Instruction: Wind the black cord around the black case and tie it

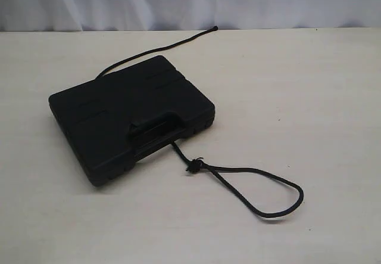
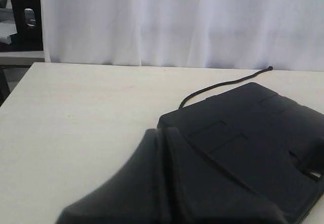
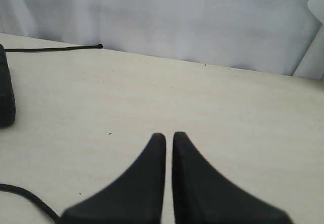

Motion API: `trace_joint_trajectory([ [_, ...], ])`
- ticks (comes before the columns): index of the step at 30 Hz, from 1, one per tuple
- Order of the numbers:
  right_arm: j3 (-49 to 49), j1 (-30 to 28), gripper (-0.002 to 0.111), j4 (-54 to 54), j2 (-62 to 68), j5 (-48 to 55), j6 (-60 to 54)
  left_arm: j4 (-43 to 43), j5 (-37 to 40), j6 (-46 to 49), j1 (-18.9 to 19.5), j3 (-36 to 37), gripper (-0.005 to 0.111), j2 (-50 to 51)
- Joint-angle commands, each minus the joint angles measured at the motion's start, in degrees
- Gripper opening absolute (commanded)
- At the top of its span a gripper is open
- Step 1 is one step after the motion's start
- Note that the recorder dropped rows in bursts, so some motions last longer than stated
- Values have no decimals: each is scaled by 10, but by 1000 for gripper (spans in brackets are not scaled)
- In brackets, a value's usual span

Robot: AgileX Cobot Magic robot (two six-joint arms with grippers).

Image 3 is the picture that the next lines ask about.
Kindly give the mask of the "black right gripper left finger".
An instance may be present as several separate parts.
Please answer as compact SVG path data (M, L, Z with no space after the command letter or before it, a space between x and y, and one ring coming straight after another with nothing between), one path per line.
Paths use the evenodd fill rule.
M67 208L59 223L160 223L166 138L154 133L132 165L94 196Z

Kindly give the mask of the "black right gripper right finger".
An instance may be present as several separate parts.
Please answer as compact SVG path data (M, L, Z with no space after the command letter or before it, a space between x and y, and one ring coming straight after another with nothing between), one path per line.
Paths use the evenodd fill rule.
M213 168L185 132L173 137L172 195L176 223L292 223Z

